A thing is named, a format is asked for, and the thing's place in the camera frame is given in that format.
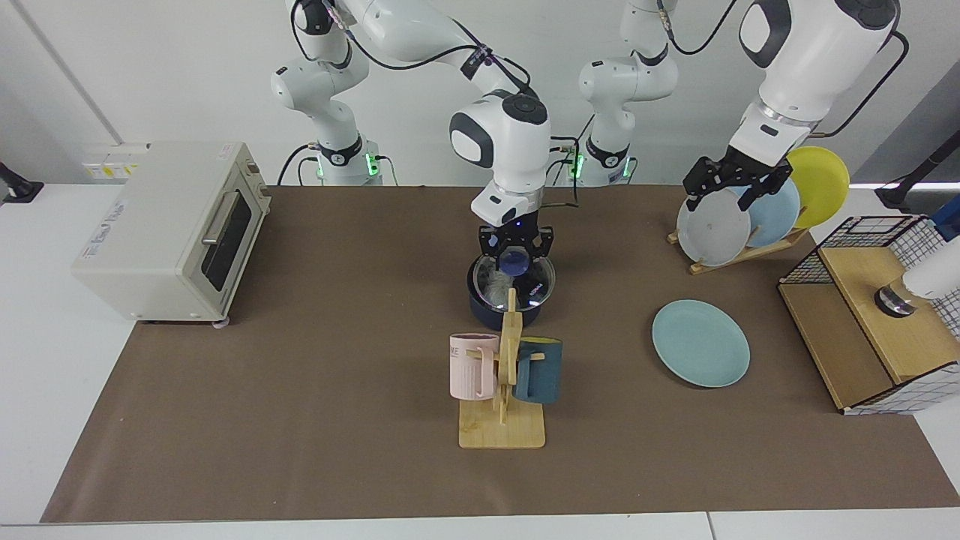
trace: plate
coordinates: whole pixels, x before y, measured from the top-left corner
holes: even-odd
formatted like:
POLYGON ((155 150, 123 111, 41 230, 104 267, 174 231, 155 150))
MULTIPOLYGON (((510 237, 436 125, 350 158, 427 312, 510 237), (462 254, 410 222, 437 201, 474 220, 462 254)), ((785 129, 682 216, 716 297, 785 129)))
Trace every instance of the plate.
MULTIPOLYGON (((742 196, 749 187, 731 189, 737 196, 742 196)), ((747 247, 762 248, 786 238, 797 223, 800 207, 800 191, 790 179, 786 180, 776 195, 764 195, 755 200, 748 210, 752 236, 747 241, 747 247)))
POLYGON ((743 330, 720 308, 698 300, 678 300, 654 318, 654 348, 677 377, 706 388, 742 379, 750 367, 750 345, 743 330))
POLYGON ((677 216, 677 238, 687 257, 705 266, 723 266, 734 260, 750 237, 750 214, 740 211, 740 198, 729 189, 710 193, 696 211, 677 216))
POLYGON ((800 192, 804 214, 797 227, 809 229, 825 223, 837 213, 850 192, 850 171, 839 156, 826 148, 804 146, 787 154, 793 166, 790 178, 800 192))

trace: checkered panel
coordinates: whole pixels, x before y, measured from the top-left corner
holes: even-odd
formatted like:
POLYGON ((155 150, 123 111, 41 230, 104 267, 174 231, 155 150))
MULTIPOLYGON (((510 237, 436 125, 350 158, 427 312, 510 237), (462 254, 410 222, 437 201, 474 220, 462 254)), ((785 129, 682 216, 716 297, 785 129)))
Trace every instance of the checkered panel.
MULTIPOLYGON (((819 248, 876 248, 889 245, 919 221, 916 217, 852 217, 820 243, 819 248)), ((833 283, 817 250, 806 256, 781 283, 833 283)))
POLYGON ((952 363, 846 409, 844 414, 915 414, 956 395, 960 395, 960 364, 952 363))
MULTIPOLYGON (((933 222, 924 219, 894 240, 890 244, 890 249, 897 255, 903 266, 910 269, 946 243, 933 222)), ((935 300, 931 304, 953 336, 960 339, 960 290, 953 291, 952 294, 935 300)))

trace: pink mug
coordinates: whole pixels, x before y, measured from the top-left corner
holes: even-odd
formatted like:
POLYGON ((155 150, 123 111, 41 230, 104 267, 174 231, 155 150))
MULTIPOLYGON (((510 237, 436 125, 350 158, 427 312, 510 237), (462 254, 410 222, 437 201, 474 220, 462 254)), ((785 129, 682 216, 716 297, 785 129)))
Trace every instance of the pink mug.
POLYGON ((493 355, 500 337, 491 333, 454 333, 450 336, 450 395, 458 400, 488 400, 496 393, 493 355), (469 355, 470 351, 480 358, 469 355))

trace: wooden mug holder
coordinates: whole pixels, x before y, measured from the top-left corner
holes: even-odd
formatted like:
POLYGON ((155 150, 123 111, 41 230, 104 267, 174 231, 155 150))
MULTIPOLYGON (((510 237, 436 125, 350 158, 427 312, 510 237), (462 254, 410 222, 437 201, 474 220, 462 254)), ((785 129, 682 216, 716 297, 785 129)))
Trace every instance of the wooden mug holder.
MULTIPOLYGON (((800 209, 800 214, 797 216, 797 219, 800 219, 800 216, 804 215, 805 211, 806 211, 806 207, 800 209)), ((753 237, 757 233, 759 233, 759 231, 760 231, 760 227, 756 227, 755 229, 753 229, 750 232, 750 237, 747 239, 747 241, 749 242, 751 239, 753 239, 753 237)), ((719 266, 706 266, 705 264, 703 264, 701 260, 698 260, 690 265, 690 274, 694 276, 699 276, 700 274, 706 274, 706 272, 712 272, 713 270, 719 270, 721 268, 733 266, 735 264, 739 264, 740 262, 752 260, 754 258, 761 258, 776 252, 790 249, 793 246, 797 245, 797 242, 799 242, 801 238, 803 238, 804 235, 807 234, 808 232, 809 232, 809 229, 794 228, 793 231, 790 231, 790 233, 783 238, 783 240, 770 244, 769 246, 764 246, 762 248, 749 248, 749 247, 743 248, 743 251, 740 252, 740 255, 738 255, 734 260, 731 260, 727 264, 721 264, 719 266)), ((666 241, 669 242, 670 244, 679 244, 680 243, 679 232, 675 230, 673 233, 668 234, 666 237, 666 241)))
MULTIPOLYGON (((523 333, 523 314, 516 310, 515 289, 510 289, 507 306, 500 333, 500 352, 493 357, 496 362, 496 395, 481 402, 460 402, 461 448, 515 450, 542 448, 546 444, 543 405, 513 397, 523 333)), ((470 351, 468 355, 480 357, 477 351, 470 351)), ((543 359, 540 354, 531 357, 531 360, 543 359)))

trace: mug rack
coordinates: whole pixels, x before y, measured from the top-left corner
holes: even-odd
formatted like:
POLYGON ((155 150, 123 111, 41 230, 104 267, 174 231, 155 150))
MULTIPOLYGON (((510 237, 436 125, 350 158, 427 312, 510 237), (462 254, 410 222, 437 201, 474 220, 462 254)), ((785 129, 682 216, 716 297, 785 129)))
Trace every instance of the mug rack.
MULTIPOLYGON (((516 310, 516 289, 510 289, 507 312, 503 314, 500 333, 500 352, 496 362, 496 395, 486 401, 460 402, 460 447, 465 449, 536 449, 546 444, 543 424, 543 405, 515 399, 516 365, 520 337, 523 334, 523 314, 516 310)), ((469 356, 481 357, 478 351, 469 356)), ((530 358, 543 360, 542 354, 530 358)))

